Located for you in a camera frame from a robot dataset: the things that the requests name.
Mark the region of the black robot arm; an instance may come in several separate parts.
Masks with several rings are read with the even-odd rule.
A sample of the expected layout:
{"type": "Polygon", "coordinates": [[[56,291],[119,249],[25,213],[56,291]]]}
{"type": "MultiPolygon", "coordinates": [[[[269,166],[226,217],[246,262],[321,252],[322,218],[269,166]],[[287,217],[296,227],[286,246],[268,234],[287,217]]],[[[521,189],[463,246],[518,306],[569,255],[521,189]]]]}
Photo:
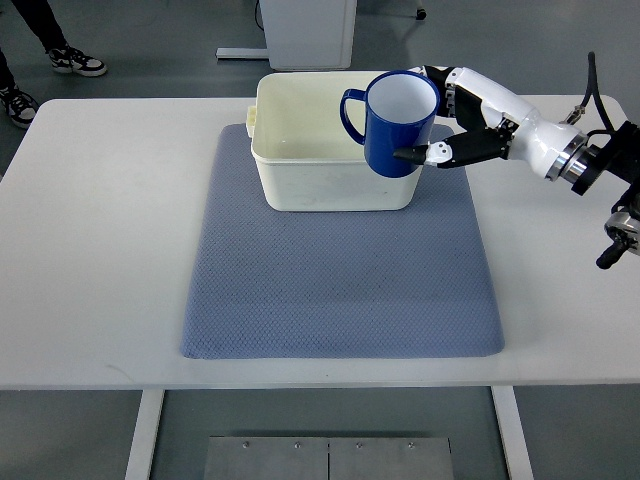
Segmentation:
{"type": "Polygon", "coordinates": [[[564,172],[572,184],[572,191],[579,195],[586,193],[604,172],[628,184],[611,207],[611,216],[604,226],[611,245],[598,257],[596,265],[606,270],[617,263],[623,254],[639,253],[639,126],[628,120],[619,128],[613,126],[599,92],[594,52],[588,53],[587,86],[583,100],[574,107],[565,123],[577,123],[590,101],[594,102],[603,127],[588,132],[586,137],[606,135],[609,140],[603,147],[584,142],[570,158],[564,172]]]}

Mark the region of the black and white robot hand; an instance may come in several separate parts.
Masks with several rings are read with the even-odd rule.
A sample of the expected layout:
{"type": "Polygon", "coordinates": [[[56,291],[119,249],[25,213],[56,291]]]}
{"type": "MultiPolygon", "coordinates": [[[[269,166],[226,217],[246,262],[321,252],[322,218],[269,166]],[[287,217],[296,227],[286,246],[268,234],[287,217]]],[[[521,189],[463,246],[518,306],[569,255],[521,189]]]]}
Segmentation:
{"type": "Polygon", "coordinates": [[[462,132],[398,148],[393,153],[397,160],[441,169],[497,158],[520,160],[554,181],[586,148],[588,137],[578,128],[545,119],[523,97],[470,68],[422,66],[412,71],[435,84],[444,101],[436,114],[454,119],[462,132]]]}

